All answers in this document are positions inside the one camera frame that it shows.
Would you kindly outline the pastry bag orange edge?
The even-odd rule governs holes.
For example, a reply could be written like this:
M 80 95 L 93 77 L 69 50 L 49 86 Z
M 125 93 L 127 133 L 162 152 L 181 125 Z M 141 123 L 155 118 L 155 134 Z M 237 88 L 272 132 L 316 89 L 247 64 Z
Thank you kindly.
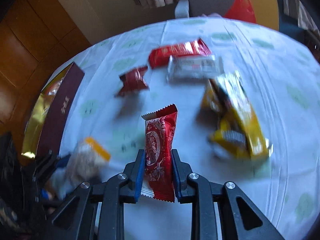
M 49 180 L 55 195 L 63 199 L 81 183 L 96 178 L 110 159 L 110 153 L 93 137 L 78 142 L 67 163 L 59 166 Z

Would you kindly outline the red white Angel cake packet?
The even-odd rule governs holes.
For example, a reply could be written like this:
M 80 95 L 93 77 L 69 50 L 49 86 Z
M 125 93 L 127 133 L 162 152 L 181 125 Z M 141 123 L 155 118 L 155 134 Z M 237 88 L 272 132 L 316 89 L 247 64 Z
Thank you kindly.
M 168 105 L 142 116 L 145 121 L 145 176 L 153 197 L 174 202 L 171 149 L 174 139 L 177 107 Z

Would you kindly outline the yellow black snack bag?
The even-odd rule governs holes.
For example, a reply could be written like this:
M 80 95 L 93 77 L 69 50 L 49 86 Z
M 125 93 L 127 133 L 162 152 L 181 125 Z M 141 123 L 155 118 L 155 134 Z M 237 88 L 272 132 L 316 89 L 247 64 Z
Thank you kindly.
M 260 160 L 273 153 L 273 145 L 262 132 L 239 72 L 208 79 L 201 108 L 209 108 L 220 116 L 217 130 L 209 140 L 234 158 Z

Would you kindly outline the dark maroon snack packet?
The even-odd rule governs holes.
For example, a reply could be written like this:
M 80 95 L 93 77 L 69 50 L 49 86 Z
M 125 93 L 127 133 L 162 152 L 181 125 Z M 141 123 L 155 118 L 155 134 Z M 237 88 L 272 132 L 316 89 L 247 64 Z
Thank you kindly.
M 119 76 L 123 87 L 116 96 L 126 96 L 130 93 L 140 92 L 141 90 L 149 89 L 148 84 L 144 80 L 144 75 L 148 71 L 148 66 L 140 66 L 125 72 Z

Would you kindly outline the white label snack packet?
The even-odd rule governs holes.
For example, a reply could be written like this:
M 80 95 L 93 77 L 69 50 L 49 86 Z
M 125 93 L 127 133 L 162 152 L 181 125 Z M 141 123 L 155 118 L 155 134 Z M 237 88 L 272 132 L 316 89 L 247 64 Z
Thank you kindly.
M 182 56 L 169 57 L 167 81 L 204 80 L 224 73 L 220 56 Z

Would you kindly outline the red gold cake packet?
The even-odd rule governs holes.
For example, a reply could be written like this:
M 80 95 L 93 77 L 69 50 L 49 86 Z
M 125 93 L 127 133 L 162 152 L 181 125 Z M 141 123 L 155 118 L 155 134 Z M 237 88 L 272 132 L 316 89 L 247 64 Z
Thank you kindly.
M 152 69 L 167 65 L 169 58 L 182 56 L 209 56 L 212 52 L 204 41 L 198 40 L 166 45 L 151 51 L 148 61 Z

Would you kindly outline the bread bun clear red bag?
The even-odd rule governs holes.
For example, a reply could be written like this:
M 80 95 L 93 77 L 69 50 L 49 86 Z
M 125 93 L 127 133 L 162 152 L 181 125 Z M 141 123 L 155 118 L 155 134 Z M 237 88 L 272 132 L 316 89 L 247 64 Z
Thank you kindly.
M 59 80 L 55 81 L 51 86 L 46 88 L 46 91 L 43 94 L 43 110 L 45 113 L 48 112 L 50 105 L 52 104 L 57 91 L 59 90 L 61 83 L 63 82 L 64 78 L 60 78 Z

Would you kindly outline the maroon gold tin box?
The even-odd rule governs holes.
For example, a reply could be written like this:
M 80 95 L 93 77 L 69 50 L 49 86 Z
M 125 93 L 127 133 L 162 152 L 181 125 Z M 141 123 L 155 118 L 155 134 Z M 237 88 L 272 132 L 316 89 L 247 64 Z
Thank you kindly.
M 37 157 L 45 157 L 49 151 L 59 153 L 68 113 L 84 75 L 78 65 L 72 62 L 45 85 L 25 128 L 20 154 L 22 165 L 29 165 Z M 43 94 L 46 88 L 62 77 L 64 80 L 48 112 L 45 113 Z

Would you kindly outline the wooden panel wardrobe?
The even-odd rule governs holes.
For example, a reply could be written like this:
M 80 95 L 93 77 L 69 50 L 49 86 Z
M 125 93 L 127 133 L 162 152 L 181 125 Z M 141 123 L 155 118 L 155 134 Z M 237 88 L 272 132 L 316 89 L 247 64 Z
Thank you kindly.
M 89 46 L 58 0 L 1 0 L 1 132 L 22 129 L 51 74 Z

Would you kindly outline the pink cloth on chair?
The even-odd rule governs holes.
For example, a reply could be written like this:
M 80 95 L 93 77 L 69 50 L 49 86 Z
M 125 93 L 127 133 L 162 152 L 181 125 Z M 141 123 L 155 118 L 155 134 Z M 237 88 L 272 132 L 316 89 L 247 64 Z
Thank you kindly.
M 209 15 L 202 14 L 201 17 L 222 18 L 222 16 L 216 12 L 211 13 Z

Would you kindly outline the red plastic bag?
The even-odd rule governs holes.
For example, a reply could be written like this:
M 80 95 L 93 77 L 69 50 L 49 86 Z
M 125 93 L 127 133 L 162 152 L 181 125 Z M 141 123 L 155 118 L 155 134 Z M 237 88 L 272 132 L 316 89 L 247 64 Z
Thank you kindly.
M 235 0 L 223 17 L 257 24 L 253 5 L 250 0 Z

